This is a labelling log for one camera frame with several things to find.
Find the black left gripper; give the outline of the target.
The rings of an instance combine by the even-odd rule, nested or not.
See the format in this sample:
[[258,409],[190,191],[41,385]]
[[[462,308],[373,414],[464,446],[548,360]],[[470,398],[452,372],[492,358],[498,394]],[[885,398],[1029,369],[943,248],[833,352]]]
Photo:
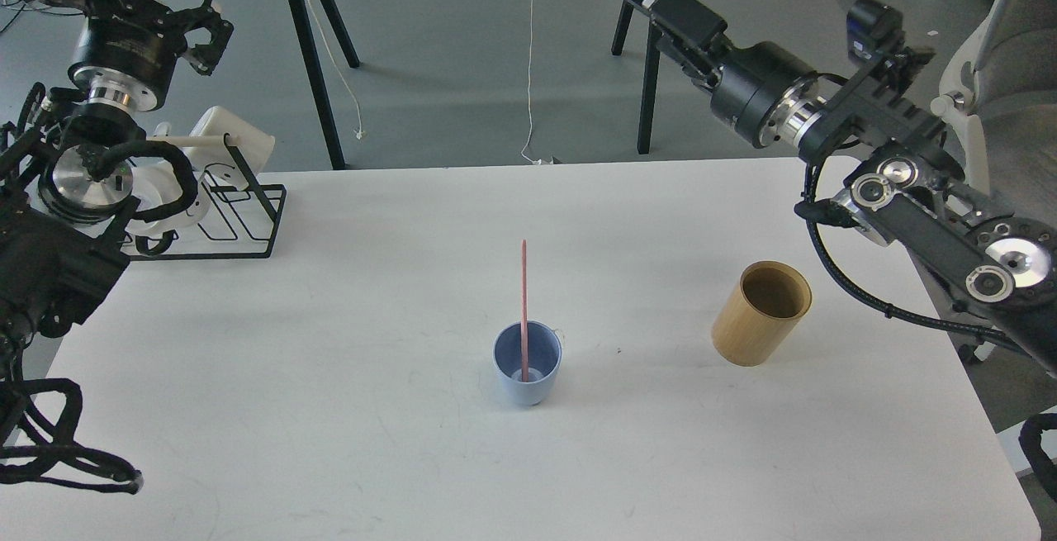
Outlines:
[[170,10],[159,0],[45,0],[82,12],[82,35],[68,76],[80,90],[113,88],[133,111],[156,111],[168,97],[178,59],[203,77],[220,63],[234,25],[214,0]]

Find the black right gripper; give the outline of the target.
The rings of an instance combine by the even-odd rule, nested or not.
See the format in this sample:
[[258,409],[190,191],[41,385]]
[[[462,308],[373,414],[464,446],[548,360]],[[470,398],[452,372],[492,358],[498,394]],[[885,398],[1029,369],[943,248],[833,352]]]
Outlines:
[[757,149],[796,146],[822,110],[820,74],[769,41],[739,48],[698,0],[624,0],[657,30],[656,50],[708,93],[710,111]]

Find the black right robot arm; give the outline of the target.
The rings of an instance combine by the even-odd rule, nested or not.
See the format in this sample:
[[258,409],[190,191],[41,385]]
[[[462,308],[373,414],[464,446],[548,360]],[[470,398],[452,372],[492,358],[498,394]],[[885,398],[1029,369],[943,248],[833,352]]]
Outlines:
[[[774,43],[737,48],[698,0],[624,0],[660,34],[657,48],[711,97],[713,115],[757,149],[789,145],[805,163],[808,226],[827,273],[868,307],[970,335],[1055,372],[1055,229],[967,183],[944,150],[946,126],[903,95],[932,52],[905,43],[900,11],[856,0],[846,15],[853,77],[826,74]],[[820,225],[898,241],[982,324],[920,316],[865,292],[826,251]]]

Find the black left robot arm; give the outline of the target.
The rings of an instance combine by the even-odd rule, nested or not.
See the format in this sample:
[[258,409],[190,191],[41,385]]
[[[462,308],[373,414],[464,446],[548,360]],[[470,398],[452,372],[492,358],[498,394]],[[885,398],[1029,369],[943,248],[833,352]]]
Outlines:
[[130,259],[132,221],[184,212],[197,195],[192,164],[169,139],[150,138],[133,113],[155,111],[185,59],[212,74],[233,33],[203,0],[170,10],[157,0],[17,0],[84,14],[69,66],[72,87],[34,83],[15,123],[2,126],[1,327],[5,485],[48,483],[135,495],[143,477],[124,458],[76,442],[82,389],[67,378],[29,380],[24,350],[59,338],[101,305]]

